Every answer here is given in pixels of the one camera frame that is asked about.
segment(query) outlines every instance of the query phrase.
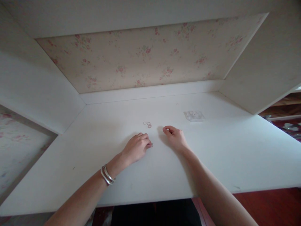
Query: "bangle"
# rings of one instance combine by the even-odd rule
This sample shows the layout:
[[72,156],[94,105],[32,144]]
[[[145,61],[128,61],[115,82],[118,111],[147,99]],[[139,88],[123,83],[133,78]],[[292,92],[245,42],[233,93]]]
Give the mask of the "bangle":
[[109,173],[108,173],[108,171],[107,171],[107,164],[105,164],[104,166],[103,166],[103,168],[104,168],[104,173],[105,173],[105,175],[111,180],[111,181],[115,181],[115,179],[113,179],[110,175],[109,175]]
[[103,167],[100,169],[101,175],[103,176],[103,178],[105,179],[105,181],[107,182],[108,185],[112,185],[114,182],[110,182],[104,175],[103,173]]

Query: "dark clothing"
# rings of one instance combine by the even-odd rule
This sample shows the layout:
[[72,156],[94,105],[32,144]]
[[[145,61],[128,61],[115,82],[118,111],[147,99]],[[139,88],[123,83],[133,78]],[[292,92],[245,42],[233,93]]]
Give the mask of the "dark clothing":
[[114,207],[111,226],[189,225],[201,226],[191,199],[142,203]]

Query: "desk surface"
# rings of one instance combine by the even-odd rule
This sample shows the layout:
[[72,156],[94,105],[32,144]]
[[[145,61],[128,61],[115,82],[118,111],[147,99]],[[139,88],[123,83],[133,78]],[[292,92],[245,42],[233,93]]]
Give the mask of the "desk surface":
[[[189,122],[183,113],[188,110],[200,110],[205,121]],[[185,164],[167,145],[165,125],[184,131],[232,193],[301,185],[298,141],[219,92],[186,94],[87,105],[5,200],[0,215],[57,210],[138,132],[149,134],[153,148],[117,177],[98,205],[195,196]]]

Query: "red floor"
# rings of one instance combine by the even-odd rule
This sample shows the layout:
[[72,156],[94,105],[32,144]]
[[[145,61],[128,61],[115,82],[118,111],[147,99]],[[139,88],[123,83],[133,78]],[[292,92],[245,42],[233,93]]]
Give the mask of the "red floor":
[[[259,226],[301,226],[301,189],[288,188],[234,195]],[[202,226],[215,225],[200,198],[192,199]],[[97,208],[93,226],[102,226],[112,207]]]

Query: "hand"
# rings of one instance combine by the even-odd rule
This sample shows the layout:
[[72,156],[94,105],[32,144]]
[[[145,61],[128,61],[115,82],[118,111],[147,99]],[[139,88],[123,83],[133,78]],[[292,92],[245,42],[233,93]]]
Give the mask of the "hand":
[[146,154],[146,150],[151,147],[152,143],[148,139],[147,133],[139,133],[128,141],[121,154],[125,157],[127,164],[131,165],[143,158]]
[[179,130],[173,126],[165,126],[163,127],[163,132],[176,151],[183,153],[187,150],[190,150],[182,130]]

